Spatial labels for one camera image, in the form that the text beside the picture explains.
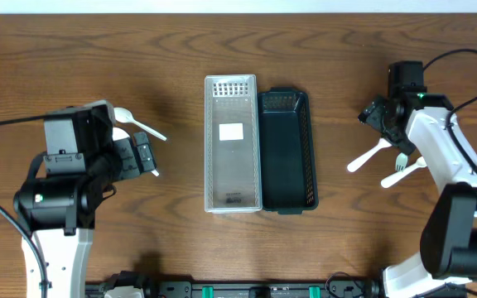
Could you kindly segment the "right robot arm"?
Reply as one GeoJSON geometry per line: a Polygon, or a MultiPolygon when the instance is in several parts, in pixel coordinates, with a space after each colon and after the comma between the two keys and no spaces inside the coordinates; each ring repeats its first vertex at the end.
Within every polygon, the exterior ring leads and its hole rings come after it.
{"type": "Polygon", "coordinates": [[[383,270],[386,297],[423,297],[477,281],[477,155],[453,111],[445,95],[428,93],[423,63],[405,60],[388,67],[388,95],[359,115],[380,133],[378,149],[418,151],[439,195],[419,251],[383,270]]]}

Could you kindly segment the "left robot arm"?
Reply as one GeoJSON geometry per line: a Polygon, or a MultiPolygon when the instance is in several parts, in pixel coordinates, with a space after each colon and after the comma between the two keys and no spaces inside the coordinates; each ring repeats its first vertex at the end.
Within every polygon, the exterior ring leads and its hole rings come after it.
{"type": "Polygon", "coordinates": [[[45,116],[46,151],[13,200],[29,233],[22,240],[27,296],[84,296],[96,209],[115,195],[116,182],[159,174],[147,134],[114,127],[126,120],[106,100],[45,116]]]}

